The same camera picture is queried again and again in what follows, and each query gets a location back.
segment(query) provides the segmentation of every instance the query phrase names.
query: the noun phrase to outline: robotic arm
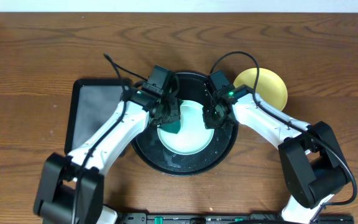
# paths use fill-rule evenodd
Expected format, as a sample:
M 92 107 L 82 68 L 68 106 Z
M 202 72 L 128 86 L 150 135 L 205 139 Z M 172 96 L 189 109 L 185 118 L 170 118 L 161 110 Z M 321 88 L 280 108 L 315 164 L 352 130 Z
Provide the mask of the robotic arm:
M 103 206 L 104 176 L 124 148 L 150 123 L 163 125 L 179 120 L 179 102 L 174 95 L 173 83 L 175 75 L 156 66 L 142 89 L 131 88 L 124 93 L 126 100 L 118 104 L 114 114 L 82 146 L 66 157 L 52 154 L 44 164 L 34 213 L 54 223 L 70 223 L 74 190 L 63 185 L 63 181 L 76 181 L 87 153 L 103 138 L 86 163 L 81 185 L 76 189 L 80 191 L 76 220 L 79 223 L 113 224 L 117 213 Z M 284 220 L 309 223 L 318 212 L 318 206 L 349 182 L 347 174 L 331 155 L 299 131 L 262 111 L 253 100 L 251 88 L 234 88 L 222 71 L 211 74 L 205 84 L 215 102 L 214 108 L 204 108 L 207 128 L 218 127 L 227 121 L 238 122 L 257 131 L 279 150 L 285 181 L 292 194 L 282 211 Z M 264 102 L 258 94 L 256 97 L 271 113 L 330 143 L 345 161 L 327 124 L 320 122 L 311 126 L 295 120 Z M 124 113 L 122 121 L 110 130 L 121 113 Z M 306 157 L 310 152 L 320 152 L 320 158 L 311 164 Z

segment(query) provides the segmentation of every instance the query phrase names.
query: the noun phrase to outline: yellow plate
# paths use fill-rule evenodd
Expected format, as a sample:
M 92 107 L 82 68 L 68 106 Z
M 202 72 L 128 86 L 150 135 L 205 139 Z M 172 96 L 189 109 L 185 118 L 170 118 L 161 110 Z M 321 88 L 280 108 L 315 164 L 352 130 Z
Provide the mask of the yellow plate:
M 256 68 L 250 68 L 240 73 L 234 80 L 234 86 L 241 85 L 254 87 Z M 282 111 L 287 103 L 288 92 L 283 80 L 274 72 L 266 69 L 259 69 L 259 80 L 256 92 L 270 105 Z

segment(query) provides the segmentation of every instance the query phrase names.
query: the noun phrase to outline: wooden table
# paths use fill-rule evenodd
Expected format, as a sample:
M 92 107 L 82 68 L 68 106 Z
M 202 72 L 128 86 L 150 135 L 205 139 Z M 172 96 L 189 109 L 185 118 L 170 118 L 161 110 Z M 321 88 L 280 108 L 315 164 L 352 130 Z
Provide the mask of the wooden table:
M 283 78 L 286 113 L 331 125 L 358 183 L 358 14 L 0 13 L 0 223 L 40 223 L 40 172 L 63 154 L 74 81 L 115 77 L 103 52 L 147 76 L 155 64 L 208 73 L 232 50 Z M 241 56 L 220 65 L 232 80 L 250 67 Z M 277 150 L 247 127 L 220 165 L 193 177 L 159 173 L 128 148 L 104 191 L 123 212 L 277 212 L 289 197 Z M 335 200 L 350 195 L 348 185 Z M 358 198 L 326 212 L 358 224 Z

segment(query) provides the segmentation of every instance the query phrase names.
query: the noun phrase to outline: wooden surface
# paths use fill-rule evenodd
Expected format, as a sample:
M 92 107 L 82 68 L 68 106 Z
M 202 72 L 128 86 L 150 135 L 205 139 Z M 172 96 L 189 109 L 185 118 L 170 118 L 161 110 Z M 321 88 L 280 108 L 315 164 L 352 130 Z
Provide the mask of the wooden surface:
M 52 152 L 63 154 L 74 81 L 115 76 L 103 52 L 147 76 L 155 64 L 208 73 L 232 50 L 283 78 L 286 113 L 331 125 L 358 183 L 358 14 L 0 13 L 0 223 L 40 223 L 40 172 Z M 241 56 L 220 66 L 232 80 L 250 67 Z M 194 177 L 161 174 L 128 148 L 104 191 L 121 211 L 276 212 L 289 197 L 277 150 L 247 127 L 220 165 Z M 350 194 L 347 186 L 335 200 Z M 358 198 L 326 212 L 358 224 Z

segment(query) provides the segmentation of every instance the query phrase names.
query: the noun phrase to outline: white round disc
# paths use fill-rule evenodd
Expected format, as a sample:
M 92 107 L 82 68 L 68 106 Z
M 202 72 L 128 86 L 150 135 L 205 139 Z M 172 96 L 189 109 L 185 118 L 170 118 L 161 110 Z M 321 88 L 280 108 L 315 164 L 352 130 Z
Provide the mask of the white round disc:
M 203 150 L 212 140 L 214 129 L 206 129 L 203 119 L 203 105 L 184 100 L 180 105 L 179 133 L 169 133 L 157 128 L 162 144 L 172 152 L 191 155 Z

